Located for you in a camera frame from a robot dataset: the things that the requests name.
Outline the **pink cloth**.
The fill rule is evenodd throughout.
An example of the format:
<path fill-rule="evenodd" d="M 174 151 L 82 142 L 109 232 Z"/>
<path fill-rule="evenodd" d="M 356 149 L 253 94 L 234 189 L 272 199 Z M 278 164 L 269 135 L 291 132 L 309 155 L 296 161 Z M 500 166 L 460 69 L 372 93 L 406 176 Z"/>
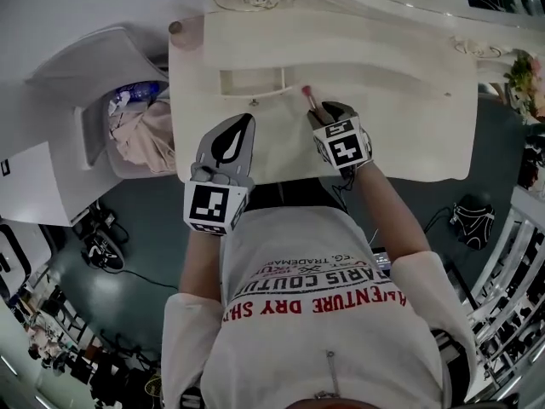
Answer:
<path fill-rule="evenodd" d="M 108 132 L 124 161 L 153 174 L 174 173 L 175 143 L 168 100 L 132 102 L 108 119 Z"/>

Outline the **white black robot unit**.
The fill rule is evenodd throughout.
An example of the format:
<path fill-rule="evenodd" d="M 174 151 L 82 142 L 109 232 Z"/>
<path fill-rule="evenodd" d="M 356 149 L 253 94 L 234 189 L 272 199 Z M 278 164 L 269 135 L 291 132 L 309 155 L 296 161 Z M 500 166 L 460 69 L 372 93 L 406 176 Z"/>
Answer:
<path fill-rule="evenodd" d="M 51 257 L 38 224 L 0 220 L 0 297 L 8 301 Z"/>

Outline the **white grey office chair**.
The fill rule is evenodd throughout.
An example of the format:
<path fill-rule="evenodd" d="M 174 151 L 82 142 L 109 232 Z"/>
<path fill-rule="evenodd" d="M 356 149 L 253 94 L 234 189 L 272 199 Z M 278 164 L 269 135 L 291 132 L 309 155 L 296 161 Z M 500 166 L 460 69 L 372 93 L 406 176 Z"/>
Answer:
<path fill-rule="evenodd" d="M 105 153 L 121 179 L 174 174 L 153 174 L 146 166 L 124 161 L 109 136 L 109 117 L 128 104 L 112 100 L 116 89 L 145 81 L 160 82 L 162 88 L 157 97 L 144 102 L 169 101 L 167 70 L 149 60 L 121 26 L 80 38 L 45 61 L 27 80 L 72 107 L 83 167 L 90 168 Z"/>

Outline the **black trousers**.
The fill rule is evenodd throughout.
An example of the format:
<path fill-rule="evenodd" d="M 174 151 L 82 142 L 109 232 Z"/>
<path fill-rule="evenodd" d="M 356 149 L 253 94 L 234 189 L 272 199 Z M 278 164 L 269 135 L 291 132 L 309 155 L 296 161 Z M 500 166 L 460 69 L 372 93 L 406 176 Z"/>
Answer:
<path fill-rule="evenodd" d="M 318 178 L 257 185 L 241 221 L 262 224 L 309 222 L 348 216 Z"/>

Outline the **person's left forearm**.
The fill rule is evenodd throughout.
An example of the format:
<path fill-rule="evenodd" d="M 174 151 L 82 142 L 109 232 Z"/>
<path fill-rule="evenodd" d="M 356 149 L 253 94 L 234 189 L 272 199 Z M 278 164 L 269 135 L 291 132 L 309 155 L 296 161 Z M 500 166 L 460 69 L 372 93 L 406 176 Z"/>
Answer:
<path fill-rule="evenodd" d="M 221 239 L 191 231 L 185 254 L 179 292 L 221 302 Z"/>

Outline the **white printed t-shirt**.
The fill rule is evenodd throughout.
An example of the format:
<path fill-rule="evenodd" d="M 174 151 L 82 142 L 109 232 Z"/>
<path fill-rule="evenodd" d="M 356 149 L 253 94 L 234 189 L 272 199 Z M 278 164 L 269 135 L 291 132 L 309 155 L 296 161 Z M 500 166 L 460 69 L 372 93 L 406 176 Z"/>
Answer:
<path fill-rule="evenodd" d="M 244 223 L 227 236 L 224 302 L 168 299 L 162 342 L 166 409 L 198 385 L 208 409 L 283 409 L 339 396 L 381 409 L 441 409 L 436 331 L 476 371 L 474 336 L 439 256 L 377 266 L 350 216 Z"/>

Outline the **blue plastic bottle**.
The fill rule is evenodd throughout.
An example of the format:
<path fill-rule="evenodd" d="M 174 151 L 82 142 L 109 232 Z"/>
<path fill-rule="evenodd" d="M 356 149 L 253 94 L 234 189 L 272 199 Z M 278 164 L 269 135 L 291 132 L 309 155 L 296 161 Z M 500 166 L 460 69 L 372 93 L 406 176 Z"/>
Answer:
<path fill-rule="evenodd" d="M 157 81 L 128 84 L 116 89 L 112 100 L 115 103 L 149 101 L 158 96 L 161 88 L 161 83 Z"/>

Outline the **person's right forearm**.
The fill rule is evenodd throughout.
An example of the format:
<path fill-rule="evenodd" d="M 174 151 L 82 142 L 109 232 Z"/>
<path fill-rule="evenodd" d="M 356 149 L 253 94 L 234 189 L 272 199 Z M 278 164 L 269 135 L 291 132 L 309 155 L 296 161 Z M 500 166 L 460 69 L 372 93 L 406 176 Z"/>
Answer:
<path fill-rule="evenodd" d="M 355 182 L 391 263 L 431 250 L 420 223 L 373 161 L 358 167 Z"/>

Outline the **black bag white lines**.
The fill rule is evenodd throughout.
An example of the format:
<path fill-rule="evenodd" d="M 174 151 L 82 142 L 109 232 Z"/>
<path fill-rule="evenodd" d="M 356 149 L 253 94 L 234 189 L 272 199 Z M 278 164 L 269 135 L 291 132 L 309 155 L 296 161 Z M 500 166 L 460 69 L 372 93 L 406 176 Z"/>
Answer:
<path fill-rule="evenodd" d="M 466 194 L 454 203 L 450 224 L 460 242 L 480 251 L 488 244 L 495 214 L 486 197 Z"/>

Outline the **red-brown handled tool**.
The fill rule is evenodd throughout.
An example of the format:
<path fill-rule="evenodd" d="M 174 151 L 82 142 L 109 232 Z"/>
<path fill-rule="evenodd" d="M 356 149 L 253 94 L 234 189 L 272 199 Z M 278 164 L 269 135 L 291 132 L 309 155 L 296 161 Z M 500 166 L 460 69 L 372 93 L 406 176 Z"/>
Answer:
<path fill-rule="evenodd" d="M 307 101 L 309 103 L 309 106 L 310 106 L 310 110 L 313 111 L 313 112 L 317 112 L 318 111 L 318 106 L 317 106 L 316 100 L 314 99 L 311 86 L 310 85 L 303 86 L 301 88 L 301 92 L 305 96 L 305 98 L 307 99 Z"/>

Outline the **white metal shelf rack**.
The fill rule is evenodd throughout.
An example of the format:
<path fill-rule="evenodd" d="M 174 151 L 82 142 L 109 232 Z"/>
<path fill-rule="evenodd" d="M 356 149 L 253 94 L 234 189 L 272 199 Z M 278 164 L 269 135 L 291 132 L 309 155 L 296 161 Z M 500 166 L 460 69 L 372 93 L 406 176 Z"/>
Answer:
<path fill-rule="evenodd" d="M 513 190 L 499 238 L 463 305 L 478 356 L 466 400 L 505 399 L 545 358 L 545 200 Z"/>

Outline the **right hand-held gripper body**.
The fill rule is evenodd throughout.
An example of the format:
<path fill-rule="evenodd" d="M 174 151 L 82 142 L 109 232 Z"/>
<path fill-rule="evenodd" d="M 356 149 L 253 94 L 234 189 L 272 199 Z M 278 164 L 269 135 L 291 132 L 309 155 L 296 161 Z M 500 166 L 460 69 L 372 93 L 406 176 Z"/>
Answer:
<path fill-rule="evenodd" d="M 340 117 L 331 117 L 330 124 L 313 131 L 314 142 L 323 160 L 335 170 L 359 168 L 373 160 L 373 149 L 369 134 L 360 123 L 359 114 L 349 105 L 338 101 L 323 101 L 342 109 Z"/>

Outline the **cream small drawer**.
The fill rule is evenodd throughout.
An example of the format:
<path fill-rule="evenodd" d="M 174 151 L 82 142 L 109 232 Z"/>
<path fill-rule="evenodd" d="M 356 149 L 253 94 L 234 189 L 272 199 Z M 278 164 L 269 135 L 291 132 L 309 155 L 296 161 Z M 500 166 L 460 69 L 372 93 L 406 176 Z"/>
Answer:
<path fill-rule="evenodd" d="M 219 71 L 219 95 L 225 100 L 244 100 L 251 107 L 281 96 L 295 86 L 290 67 Z"/>

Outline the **black white sneaker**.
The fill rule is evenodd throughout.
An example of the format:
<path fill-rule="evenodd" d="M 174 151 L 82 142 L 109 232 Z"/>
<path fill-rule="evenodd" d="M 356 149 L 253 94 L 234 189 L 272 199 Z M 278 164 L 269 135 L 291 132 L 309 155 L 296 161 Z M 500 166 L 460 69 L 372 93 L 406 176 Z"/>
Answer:
<path fill-rule="evenodd" d="M 121 271 L 124 256 L 117 244 L 103 231 L 97 230 L 84 241 L 82 257 L 89 266 Z"/>

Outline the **pink flower bouquet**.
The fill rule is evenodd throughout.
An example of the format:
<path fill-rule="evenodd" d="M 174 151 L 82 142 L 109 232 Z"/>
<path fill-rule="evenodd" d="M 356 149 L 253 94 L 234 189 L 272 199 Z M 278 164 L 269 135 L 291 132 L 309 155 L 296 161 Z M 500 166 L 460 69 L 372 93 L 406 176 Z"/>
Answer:
<path fill-rule="evenodd" d="M 545 123 L 545 66 L 537 57 L 519 51 L 511 69 L 504 74 L 509 99 L 528 121 Z"/>

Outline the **white side cabinet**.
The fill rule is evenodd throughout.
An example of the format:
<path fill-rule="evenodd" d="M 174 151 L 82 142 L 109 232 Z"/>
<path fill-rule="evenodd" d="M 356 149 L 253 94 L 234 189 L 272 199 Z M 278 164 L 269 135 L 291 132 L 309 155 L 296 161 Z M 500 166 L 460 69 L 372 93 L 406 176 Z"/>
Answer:
<path fill-rule="evenodd" d="M 0 217 L 11 221 L 71 227 L 121 181 L 105 153 L 85 169 L 76 142 L 46 141 L 6 159 L 10 174 L 0 172 Z"/>

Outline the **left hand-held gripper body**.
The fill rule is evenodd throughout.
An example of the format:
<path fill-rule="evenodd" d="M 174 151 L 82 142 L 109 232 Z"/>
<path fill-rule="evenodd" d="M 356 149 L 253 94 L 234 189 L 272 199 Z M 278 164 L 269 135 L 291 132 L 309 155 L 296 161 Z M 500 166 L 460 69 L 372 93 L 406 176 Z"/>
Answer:
<path fill-rule="evenodd" d="M 191 179 L 184 185 L 183 215 L 190 229 L 220 236 L 236 227 L 255 187 L 250 177 L 253 147 L 248 167 L 216 165 L 214 139 L 225 129 L 223 122 L 206 133 L 198 146 L 195 162 L 191 165 Z"/>

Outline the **yellow badminton racket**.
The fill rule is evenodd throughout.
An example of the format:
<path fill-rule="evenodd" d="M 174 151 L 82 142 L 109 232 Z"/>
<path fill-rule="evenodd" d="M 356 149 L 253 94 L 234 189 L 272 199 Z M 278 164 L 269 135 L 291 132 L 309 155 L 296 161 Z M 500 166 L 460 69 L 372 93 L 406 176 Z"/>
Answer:
<path fill-rule="evenodd" d="M 145 392 L 153 398 L 161 398 L 162 391 L 162 378 L 160 374 L 152 375 L 146 382 L 144 387 Z"/>

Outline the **cream ornate dressing table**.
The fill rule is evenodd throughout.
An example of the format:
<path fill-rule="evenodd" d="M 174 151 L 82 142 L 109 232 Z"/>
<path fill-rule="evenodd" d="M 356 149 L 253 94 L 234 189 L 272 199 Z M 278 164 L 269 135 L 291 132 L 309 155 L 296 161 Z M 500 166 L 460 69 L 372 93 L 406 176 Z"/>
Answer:
<path fill-rule="evenodd" d="M 308 102 L 301 92 L 305 85 L 319 101 L 339 101 L 355 109 L 370 134 L 374 160 L 387 176 L 433 182 L 468 175 L 478 103 L 471 56 L 227 66 L 206 57 L 204 17 L 192 46 L 169 48 L 176 167 L 182 180 L 190 177 L 202 137 L 245 112 L 256 122 L 250 170 L 256 183 L 332 175 L 313 142 Z M 286 94 L 256 107 L 219 95 L 220 70 L 274 67 L 293 70 L 295 86 Z"/>

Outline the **black device lit screen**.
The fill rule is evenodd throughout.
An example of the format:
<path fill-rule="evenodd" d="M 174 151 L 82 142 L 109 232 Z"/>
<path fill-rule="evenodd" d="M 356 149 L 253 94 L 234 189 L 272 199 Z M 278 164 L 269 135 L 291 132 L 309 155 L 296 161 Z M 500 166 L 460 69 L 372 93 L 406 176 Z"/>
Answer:
<path fill-rule="evenodd" d="M 372 249 L 374 258 L 380 270 L 385 274 L 391 271 L 392 263 L 384 247 L 376 247 Z"/>

